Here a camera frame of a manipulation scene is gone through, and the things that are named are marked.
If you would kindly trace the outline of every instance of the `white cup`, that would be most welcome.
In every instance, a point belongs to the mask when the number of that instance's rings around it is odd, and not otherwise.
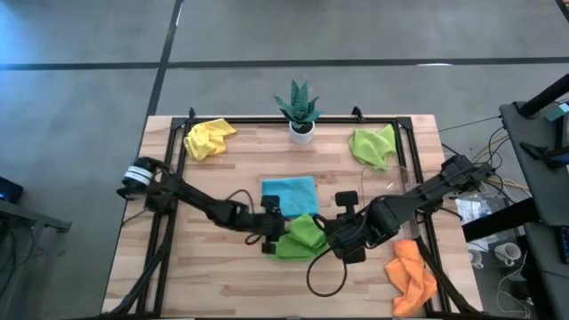
[[[516,244],[507,243],[497,245],[494,248],[494,254],[496,258],[504,261],[506,266],[512,267],[515,264],[514,260],[518,260],[522,256],[522,251]]]
[[[475,249],[469,249],[470,263],[474,268],[483,268],[482,253]]]

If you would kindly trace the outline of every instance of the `green cloth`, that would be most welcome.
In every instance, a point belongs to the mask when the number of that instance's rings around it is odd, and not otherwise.
[[[326,238],[312,217],[302,214],[293,220],[276,243],[276,252],[271,256],[278,260],[305,261],[311,260],[326,249]]]
[[[371,164],[383,170],[387,166],[387,155],[396,153],[395,131],[390,124],[379,131],[355,129],[349,138],[349,151],[361,164]]]

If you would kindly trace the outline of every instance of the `orange cloth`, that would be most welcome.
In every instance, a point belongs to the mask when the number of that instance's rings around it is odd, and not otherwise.
[[[437,291],[437,280],[425,268],[413,240],[393,243],[395,258],[385,266],[389,281],[403,294],[393,299],[393,316],[414,316]]]

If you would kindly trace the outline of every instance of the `succulent plant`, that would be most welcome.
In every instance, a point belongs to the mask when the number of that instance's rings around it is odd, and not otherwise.
[[[304,125],[318,119],[322,114],[321,110],[316,110],[315,106],[318,97],[309,102],[309,83],[306,82],[301,88],[294,82],[291,89],[291,104],[286,104],[281,98],[275,96],[284,117],[293,123],[293,128],[300,129]]]

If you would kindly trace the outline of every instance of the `yellow cloth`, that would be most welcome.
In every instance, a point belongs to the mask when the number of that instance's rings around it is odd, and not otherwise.
[[[385,266],[391,283],[403,294],[393,299],[393,316],[414,316],[437,291],[437,280],[424,266],[419,247],[413,240],[393,243],[397,258]]]
[[[223,137],[236,130],[225,119],[196,124],[184,138],[184,147],[197,161],[225,152],[228,148]]]

